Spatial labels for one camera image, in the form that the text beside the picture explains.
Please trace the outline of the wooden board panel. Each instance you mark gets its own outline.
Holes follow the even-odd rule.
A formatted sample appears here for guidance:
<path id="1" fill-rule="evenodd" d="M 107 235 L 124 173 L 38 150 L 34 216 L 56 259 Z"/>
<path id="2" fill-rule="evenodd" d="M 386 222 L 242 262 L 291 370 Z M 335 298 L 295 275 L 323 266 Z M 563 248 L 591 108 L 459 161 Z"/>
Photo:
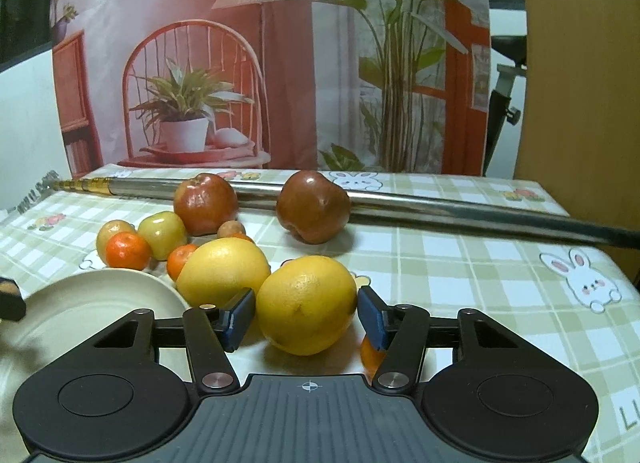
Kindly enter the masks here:
<path id="1" fill-rule="evenodd" d="M 525 0 L 515 175 L 570 215 L 639 227 L 639 0 Z"/>

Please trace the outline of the small mandarin orange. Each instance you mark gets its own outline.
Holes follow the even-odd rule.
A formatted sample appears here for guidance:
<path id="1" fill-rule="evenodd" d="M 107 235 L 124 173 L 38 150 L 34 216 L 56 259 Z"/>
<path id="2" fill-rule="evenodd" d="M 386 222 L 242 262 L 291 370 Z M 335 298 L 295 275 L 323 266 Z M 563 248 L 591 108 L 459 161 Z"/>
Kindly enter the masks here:
<path id="1" fill-rule="evenodd" d="M 122 231 L 106 242 L 105 264 L 111 268 L 143 270 L 152 258 L 151 248 L 141 235 Z"/>
<path id="2" fill-rule="evenodd" d="M 176 282 L 180 272 L 182 272 L 182 269 L 184 267 L 184 265 L 186 264 L 186 262 L 188 261 L 189 257 L 198 249 L 198 247 L 195 244 L 185 244 L 185 245 L 180 245 L 178 247 L 176 247 L 167 257 L 166 259 L 166 271 L 167 271 L 167 275 L 168 277 Z"/>

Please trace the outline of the dark red apple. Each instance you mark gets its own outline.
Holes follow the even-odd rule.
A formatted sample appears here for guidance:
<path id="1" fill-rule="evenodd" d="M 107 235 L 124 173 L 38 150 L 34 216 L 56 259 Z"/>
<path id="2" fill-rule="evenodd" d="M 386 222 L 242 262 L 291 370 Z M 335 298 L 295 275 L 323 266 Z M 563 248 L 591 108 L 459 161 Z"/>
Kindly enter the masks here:
<path id="1" fill-rule="evenodd" d="M 335 237 L 348 223 L 351 209 L 347 192 L 316 171 L 288 177 L 276 204 L 280 225 L 309 244 Z"/>

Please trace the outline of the large yellow grapefruit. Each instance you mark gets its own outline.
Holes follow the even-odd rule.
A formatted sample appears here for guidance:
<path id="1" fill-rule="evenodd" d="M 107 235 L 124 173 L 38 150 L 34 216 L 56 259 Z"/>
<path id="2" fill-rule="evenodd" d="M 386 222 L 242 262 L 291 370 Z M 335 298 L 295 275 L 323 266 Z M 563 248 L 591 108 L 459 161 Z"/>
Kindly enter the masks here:
<path id="1" fill-rule="evenodd" d="M 287 261 L 257 293 L 260 331 L 285 353 L 312 356 L 335 344 L 352 323 L 357 286 L 331 257 L 308 255 Z"/>

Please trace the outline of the yellow green apple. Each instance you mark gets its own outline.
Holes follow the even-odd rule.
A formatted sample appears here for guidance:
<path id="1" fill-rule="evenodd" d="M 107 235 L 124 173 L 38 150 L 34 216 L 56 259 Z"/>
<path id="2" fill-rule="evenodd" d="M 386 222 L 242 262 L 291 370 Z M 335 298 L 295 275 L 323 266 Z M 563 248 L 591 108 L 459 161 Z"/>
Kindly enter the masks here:
<path id="1" fill-rule="evenodd" d="M 138 234 L 149 244 L 157 261 L 166 261 L 174 249 L 189 242 L 182 219 L 170 211 L 145 217 L 138 226 Z"/>

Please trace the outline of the telescopic metal back scratcher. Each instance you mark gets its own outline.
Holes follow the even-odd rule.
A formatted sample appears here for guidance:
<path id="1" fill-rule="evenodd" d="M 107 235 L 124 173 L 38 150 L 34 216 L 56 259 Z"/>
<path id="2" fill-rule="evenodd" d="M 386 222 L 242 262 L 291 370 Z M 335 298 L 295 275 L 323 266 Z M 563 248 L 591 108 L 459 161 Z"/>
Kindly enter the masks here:
<path id="1" fill-rule="evenodd" d="M 109 197 L 166 199 L 174 203 L 190 235 L 209 235 L 233 220 L 239 209 L 275 210 L 281 226 L 295 238 L 319 244 L 335 237 L 352 217 L 440 229 L 469 230 L 497 237 L 603 244 L 638 249 L 637 231 L 598 225 L 561 215 L 504 206 L 408 194 L 345 190 L 318 172 L 299 171 L 284 185 L 236 182 L 201 173 L 186 180 L 91 177 L 42 181 L 52 191 Z"/>

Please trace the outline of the large orange tangerine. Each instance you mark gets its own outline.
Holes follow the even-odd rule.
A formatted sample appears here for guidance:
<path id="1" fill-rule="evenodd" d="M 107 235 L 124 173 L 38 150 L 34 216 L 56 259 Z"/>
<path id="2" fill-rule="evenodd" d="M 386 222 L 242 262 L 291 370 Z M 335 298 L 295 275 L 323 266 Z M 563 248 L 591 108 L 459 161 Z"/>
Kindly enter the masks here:
<path id="1" fill-rule="evenodd" d="M 369 336 L 366 335 L 360 344 L 360 360 L 363 366 L 364 374 L 371 381 L 383 360 L 386 358 L 384 349 L 376 349 L 370 342 Z"/>

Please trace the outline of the checkered bunny tablecloth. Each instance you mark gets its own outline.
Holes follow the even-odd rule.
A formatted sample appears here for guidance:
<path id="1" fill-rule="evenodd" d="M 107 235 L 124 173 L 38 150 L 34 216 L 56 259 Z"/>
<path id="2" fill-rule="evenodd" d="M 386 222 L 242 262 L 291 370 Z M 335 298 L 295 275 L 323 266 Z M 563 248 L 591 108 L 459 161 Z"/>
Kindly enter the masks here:
<path id="1" fill-rule="evenodd" d="M 383 192 L 497 203 L 519 210 L 566 214 L 534 182 L 430 175 L 346 173 L 347 186 Z M 170 202 L 58 192 L 25 214 L 1 224 L 1 275 L 32 295 L 68 275 L 104 267 L 92 253 L 96 234 L 109 220 L 137 225 L 144 217 L 169 210 Z M 569 246 L 479 235 L 412 229 L 405 226 L 349 225 L 346 235 L 326 244 L 307 245 L 290 237 L 271 211 L 242 211 L 247 235 L 262 249 L 272 271 L 288 259 L 308 254 L 336 257 L 358 280 L 388 304 L 410 303 L 439 317 L 455 317 L 473 307 L 582 375 L 596 392 L 600 413 L 585 449 L 589 462 L 639 462 L 639 293 L 611 257 L 591 246 Z M 613 283 L 620 301 L 582 304 L 558 268 L 542 254 L 570 264 L 570 250 L 586 255 L 585 264 Z M 232 353 L 242 379 L 250 372 L 282 368 L 360 372 L 359 323 L 340 362 L 338 345 L 314 357 L 292 357 L 272 349 L 259 329 L 248 347 Z"/>

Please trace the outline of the printed room backdrop cloth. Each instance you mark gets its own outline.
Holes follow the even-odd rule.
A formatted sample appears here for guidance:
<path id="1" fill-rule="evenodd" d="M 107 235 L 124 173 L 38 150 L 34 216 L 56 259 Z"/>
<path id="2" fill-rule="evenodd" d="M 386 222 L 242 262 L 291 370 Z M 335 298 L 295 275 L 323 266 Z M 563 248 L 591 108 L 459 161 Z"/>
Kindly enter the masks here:
<path id="1" fill-rule="evenodd" d="M 477 175 L 489 0 L 52 0 L 70 170 Z"/>

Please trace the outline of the yellow orange round fruit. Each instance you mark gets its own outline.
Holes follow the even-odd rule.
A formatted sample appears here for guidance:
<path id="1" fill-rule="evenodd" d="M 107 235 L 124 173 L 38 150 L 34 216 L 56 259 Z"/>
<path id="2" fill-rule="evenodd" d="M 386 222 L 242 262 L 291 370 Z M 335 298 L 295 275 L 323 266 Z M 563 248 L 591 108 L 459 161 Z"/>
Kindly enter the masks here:
<path id="1" fill-rule="evenodd" d="M 126 220 L 110 220 L 105 223 L 96 235 L 96 253 L 98 253 L 100 260 L 106 263 L 106 245 L 113 235 L 117 235 L 119 232 L 134 231 L 136 228 Z"/>

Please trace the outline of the black stand with knob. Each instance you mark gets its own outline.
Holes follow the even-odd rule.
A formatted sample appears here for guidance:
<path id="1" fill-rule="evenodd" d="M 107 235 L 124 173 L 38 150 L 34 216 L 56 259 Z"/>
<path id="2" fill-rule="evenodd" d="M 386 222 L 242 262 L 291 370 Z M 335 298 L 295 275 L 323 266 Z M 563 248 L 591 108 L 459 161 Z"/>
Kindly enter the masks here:
<path id="1" fill-rule="evenodd" d="M 490 44 L 492 50 L 511 60 L 513 66 L 497 66 L 498 81 L 489 97 L 483 174 L 487 173 L 503 124 L 515 125 L 521 119 L 522 111 L 511 108 L 510 103 L 515 80 L 526 78 L 527 36 L 495 35 Z"/>

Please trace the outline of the small brown longan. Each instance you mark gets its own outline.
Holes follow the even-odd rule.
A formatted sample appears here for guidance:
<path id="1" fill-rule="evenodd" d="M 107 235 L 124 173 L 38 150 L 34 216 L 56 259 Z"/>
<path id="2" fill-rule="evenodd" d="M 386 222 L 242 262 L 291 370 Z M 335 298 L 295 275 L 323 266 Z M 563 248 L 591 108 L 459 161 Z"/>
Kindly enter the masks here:
<path id="1" fill-rule="evenodd" d="M 245 227 L 239 220 L 227 220 L 217 230 L 218 238 L 232 237 L 232 235 L 244 235 Z"/>

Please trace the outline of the cream round plate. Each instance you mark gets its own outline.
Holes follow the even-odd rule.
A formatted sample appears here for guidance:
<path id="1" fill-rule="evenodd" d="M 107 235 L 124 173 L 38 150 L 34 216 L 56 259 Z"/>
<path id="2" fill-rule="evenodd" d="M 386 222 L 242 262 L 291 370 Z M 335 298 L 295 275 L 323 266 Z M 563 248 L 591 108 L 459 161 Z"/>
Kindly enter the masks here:
<path id="1" fill-rule="evenodd" d="M 186 307 L 163 280 L 127 269 L 70 275 L 26 298 L 26 316 L 1 324 L 1 460 L 21 462 L 28 456 L 12 414 L 25 379 L 134 309 L 176 318 Z"/>

